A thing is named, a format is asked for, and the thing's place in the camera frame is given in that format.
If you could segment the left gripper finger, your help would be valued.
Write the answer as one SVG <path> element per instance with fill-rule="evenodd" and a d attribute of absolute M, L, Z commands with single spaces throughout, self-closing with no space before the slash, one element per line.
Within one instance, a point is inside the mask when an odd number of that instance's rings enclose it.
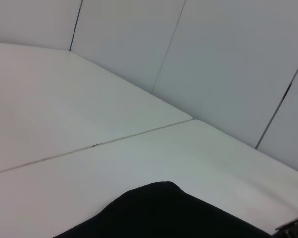
<path fill-rule="evenodd" d="M 275 228 L 276 238 L 298 238 L 298 217 Z"/>

